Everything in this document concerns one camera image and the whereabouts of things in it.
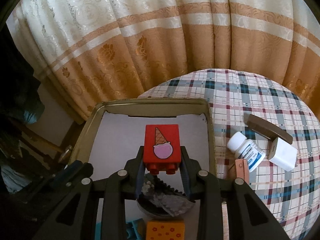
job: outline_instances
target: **ice cream cone picture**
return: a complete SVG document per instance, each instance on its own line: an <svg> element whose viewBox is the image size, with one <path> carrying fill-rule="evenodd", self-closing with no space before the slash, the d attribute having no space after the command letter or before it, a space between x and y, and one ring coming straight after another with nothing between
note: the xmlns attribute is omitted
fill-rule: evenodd
<svg viewBox="0 0 320 240"><path fill-rule="evenodd" d="M173 149L170 142L165 139L158 127L156 127L156 140L153 146L153 152L159 159L166 159L170 157L172 151Z"/></svg>

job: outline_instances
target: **red toy block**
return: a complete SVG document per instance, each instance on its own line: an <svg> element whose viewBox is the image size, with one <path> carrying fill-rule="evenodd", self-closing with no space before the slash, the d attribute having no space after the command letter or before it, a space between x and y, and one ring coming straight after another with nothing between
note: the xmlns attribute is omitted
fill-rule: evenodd
<svg viewBox="0 0 320 240"><path fill-rule="evenodd" d="M177 124L147 124L143 162L151 174L159 171L175 174L181 162L179 126Z"/></svg>

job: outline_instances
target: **tablecloth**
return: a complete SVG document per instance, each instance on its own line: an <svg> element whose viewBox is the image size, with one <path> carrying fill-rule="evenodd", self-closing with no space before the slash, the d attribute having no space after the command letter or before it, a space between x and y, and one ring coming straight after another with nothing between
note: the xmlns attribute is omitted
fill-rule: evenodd
<svg viewBox="0 0 320 240"><path fill-rule="evenodd" d="M217 176L225 178L234 155L226 148L237 131L268 155L269 142L249 130L245 118L254 114L293 136L298 149L293 171L267 157L250 173L250 187L270 209L291 239L302 239L319 215L320 123L310 108L282 85L261 75L226 69L206 69L171 79L140 98L204 98L212 111Z"/></svg>

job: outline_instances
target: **bottle label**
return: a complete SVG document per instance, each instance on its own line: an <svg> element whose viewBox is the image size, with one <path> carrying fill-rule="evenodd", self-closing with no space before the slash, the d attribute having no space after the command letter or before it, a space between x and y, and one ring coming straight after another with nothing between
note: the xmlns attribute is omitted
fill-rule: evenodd
<svg viewBox="0 0 320 240"><path fill-rule="evenodd" d="M238 159L247 159L249 169L251 169L258 160L262 157L262 150L256 144L248 144L248 146L242 151Z"/></svg>

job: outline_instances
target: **pill bottle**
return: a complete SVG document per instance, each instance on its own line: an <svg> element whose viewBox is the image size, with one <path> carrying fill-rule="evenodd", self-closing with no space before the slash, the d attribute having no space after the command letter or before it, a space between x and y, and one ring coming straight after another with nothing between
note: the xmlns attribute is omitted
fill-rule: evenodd
<svg viewBox="0 0 320 240"><path fill-rule="evenodd" d="M253 171L266 156L254 141L240 132L236 132L230 138L227 148L235 154L236 159L246 159L248 161L249 172Z"/></svg>

